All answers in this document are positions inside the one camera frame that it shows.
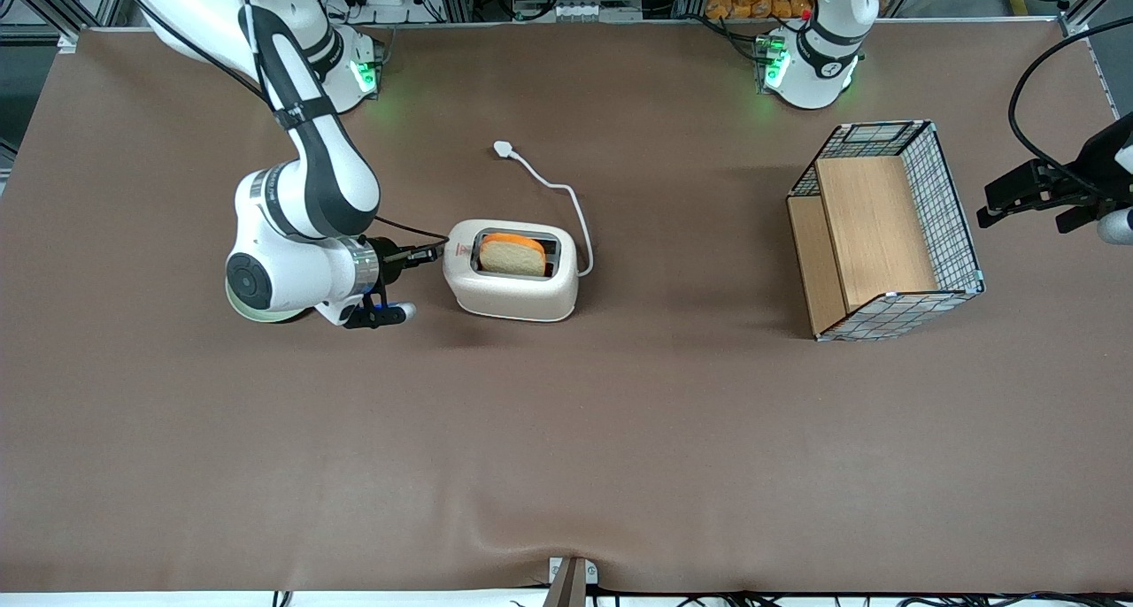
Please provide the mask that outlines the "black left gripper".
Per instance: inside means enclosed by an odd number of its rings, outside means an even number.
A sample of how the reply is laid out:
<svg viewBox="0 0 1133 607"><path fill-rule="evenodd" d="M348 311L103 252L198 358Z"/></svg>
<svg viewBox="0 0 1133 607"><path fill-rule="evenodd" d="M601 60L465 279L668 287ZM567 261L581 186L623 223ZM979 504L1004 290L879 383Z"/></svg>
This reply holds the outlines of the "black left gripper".
<svg viewBox="0 0 1133 607"><path fill-rule="evenodd" d="M1093 199L1114 208L1128 208L1132 204L1130 131L1132 112L1089 138L1071 163L1071 172L1090 196L1077 196L1076 183L1070 177L1039 159L1031 159L986 185L988 205L976 213L976 223L986 229L1026 211L1065 207L1055 217L1055 225L1077 229L1099 219Z"/></svg>

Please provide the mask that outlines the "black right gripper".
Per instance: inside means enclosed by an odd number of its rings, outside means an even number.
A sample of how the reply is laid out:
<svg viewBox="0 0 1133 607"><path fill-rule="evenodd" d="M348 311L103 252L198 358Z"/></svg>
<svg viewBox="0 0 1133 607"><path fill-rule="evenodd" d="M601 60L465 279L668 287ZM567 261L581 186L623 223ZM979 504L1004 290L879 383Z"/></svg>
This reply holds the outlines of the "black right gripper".
<svg viewBox="0 0 1133 607"><path fill-rule="evenodd" d="M374 283L373 292L384 292L385 288L397 281L404 267L418 267L436 263L443 255L443 247L400 247L386 237L373 237L368 245L380 260L380 277Z"/></svg>

